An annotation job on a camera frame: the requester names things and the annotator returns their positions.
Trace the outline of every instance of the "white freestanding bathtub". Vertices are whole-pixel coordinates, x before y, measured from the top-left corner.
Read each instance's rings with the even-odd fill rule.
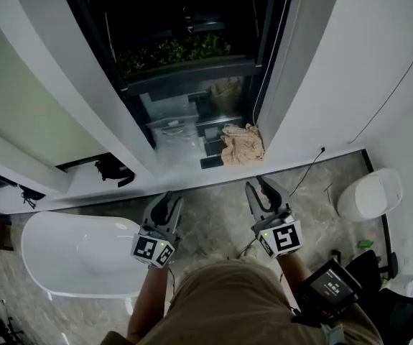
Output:
[[[132,298],[147,273],[131,256],[138,231],[125,218],[39,212],[22,232],[22,258],[32,279],[54,295]]]

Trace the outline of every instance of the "green plant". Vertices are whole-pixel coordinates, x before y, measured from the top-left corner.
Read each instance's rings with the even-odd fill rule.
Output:
[[[128,78],[142,70],[231,53],[231,46],[221,33],[198,33],[181,40],[155,41],[142,48],[120,52],[116,62],[122,76]]]

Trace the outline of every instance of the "toilet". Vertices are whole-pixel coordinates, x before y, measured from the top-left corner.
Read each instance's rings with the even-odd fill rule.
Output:
[[[135,298],[147,265],[131,256],[139,225],[126,218],[39,212],[22,232],[31,278],[53,295]]]
[[[380,169],[349,185],[339,197],[337,212],[352,222],[375,219],[396,208],[403,194],[398,172]]]

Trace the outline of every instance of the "black device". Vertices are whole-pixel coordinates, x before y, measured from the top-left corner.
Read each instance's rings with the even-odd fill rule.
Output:
[[[361,285],[334,259],[307,278],[298,302],[304,315],[327,322],[358,300]]]
[[[117,186],[123,187],[134,180],[135,174],[119,159],[111,153],[106,153],[99,158],[95,164],[101,173],[103,180],[106,179],[124,179],[120,180]]]
[[[31,206],[33,210],[37,206],[37,201],[40,201],[43,197],[45,197],[45,194],[36,192],[35,190],[29,189],[28,187],[24,187],[23,185],[20,185],[19,187],[22,190],[21,197],[24,199],[23,203],[27,202],[27,204],[29,204],[29,206]]]

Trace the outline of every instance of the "marble floor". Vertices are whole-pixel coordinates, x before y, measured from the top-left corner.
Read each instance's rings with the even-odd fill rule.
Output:
[[[287,190],[293,190],[306,170],[307,167],[301,167],[276,172],[269,177]],[[312,167],[292,196],[292,208],[301,221],[304,237],[299,255],[311,269],[316,270],[328,260],[332,249],[340,250],[343,264],[348,263],[362,252],[356,245],[364,239],[374,242],[372,249],[382,257],[383,264],[386,263],[381,221],[350,223],[342,220],[335,211],[336,201],[345,187],[367,172],[360,152],[324,161]],[[179,226],[182,241],[172,264],[177,279],[190,263],[211,256],[236,257],[253,239],[250,227],[254,220],[244,193],[246,181],[179,192],[185,207]],[[138,198],[62,212],[141,221],[144,208],[151,199]],[[88,345],[98,344],[110,330],[124,334],[129,314],[123,300],[51,296],[32,281],[23,265],[19,246],[22,229],[31,215],[11,217],[14,252],[0,251],[0,298],[6,301],[6,309],[14,324],[24,330],[23,339],[27,344]],[[280,275],[277,262],[266,256],[260,244],[255,245],[259,261]],[[171,296],[169,282],[167,297]],[[6,318],[1,303],[0,317]]]

